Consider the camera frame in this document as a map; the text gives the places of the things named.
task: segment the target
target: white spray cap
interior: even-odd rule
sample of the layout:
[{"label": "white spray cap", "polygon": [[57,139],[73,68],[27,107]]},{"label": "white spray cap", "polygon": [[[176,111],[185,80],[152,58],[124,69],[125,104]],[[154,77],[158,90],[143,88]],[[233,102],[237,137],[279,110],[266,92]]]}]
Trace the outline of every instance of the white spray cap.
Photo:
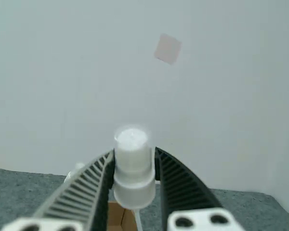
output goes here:
[{"label": "white spray cap", "polygon": [[137,126],[115,135],[114,195],[122,207],[141,209],[155,197],[155,169],[148,133]]}]

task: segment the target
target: gray carpet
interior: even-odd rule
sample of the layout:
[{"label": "gray carpet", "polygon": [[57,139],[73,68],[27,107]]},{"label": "gray carpet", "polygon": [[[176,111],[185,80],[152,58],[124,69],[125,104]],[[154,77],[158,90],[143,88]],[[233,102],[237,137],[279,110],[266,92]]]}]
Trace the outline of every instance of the gray carpet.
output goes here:
[{"label": "gray carpet", "polygon": [[[0,169],[0,229],[17,217],[30,216],[60,185],[64,176]],[[289,214],[276,200],[257,192],[212,190],[247,231],[289,231]],[[160,196],[141,210],[144,231],[161,231]]]}]

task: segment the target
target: white plastic part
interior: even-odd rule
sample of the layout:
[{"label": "white plastic part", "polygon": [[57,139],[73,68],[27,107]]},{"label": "white plastic part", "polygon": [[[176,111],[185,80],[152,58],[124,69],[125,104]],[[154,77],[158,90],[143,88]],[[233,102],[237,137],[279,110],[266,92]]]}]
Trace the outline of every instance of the white plastic part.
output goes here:
[{"label": "white plastic part", "polygon": [[135,220],[136,220],[136,225],[137,225],[137,231],[143,231],[143,227],[141,225],[141,220],[140,220],[139,209],[134,210],[134,215],[135,215]]},{"label": "white plastic part", "polygon": [[66,178],[64,179],[64,182],[66,182],[67,180],[71,179],[71,177],[77,173],[81,168],[83,168],[85,166],[84,163],[77,163],[74,167],[74,169],[72,171],[69,171],[69,173],[67,174]]},{"label": "white plastic part", "polygon": [[155,197],[155,168],[149,136],[130,126],[115,135],[114,196],[124,208],[142,209]]},{"label": "white plastic part", "polygon": [[60,231],[74,230],[83,231],[82,223],[75,220],[52,219],[52,218],[18,218],[3,226],[1,231]]},{"label": "white plastic part", "polygon": [[167,231],[244,231],[232,214],[223,208],[172,212]]}]

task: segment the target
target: cardboard box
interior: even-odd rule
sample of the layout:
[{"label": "cardboard box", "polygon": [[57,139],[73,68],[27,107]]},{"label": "cardboard box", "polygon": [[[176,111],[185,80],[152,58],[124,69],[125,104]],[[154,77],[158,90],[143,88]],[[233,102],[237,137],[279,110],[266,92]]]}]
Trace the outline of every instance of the cardboard box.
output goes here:
[{"label": "cardboard box", "polygon": [[117,202],[108,202],[108,231],[137,231],[135,216],[131,210]]}]

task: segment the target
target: paper square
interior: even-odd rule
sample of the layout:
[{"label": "paper square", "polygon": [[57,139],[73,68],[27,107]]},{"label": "paper square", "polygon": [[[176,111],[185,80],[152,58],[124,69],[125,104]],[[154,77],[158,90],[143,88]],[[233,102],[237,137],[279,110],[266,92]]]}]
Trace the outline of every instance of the paper square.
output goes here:
[{"label": "paper square", "polygon": [[173,64],[181,49],[181,42],[166,34],[161,34],[154,56],[166,63]]}]

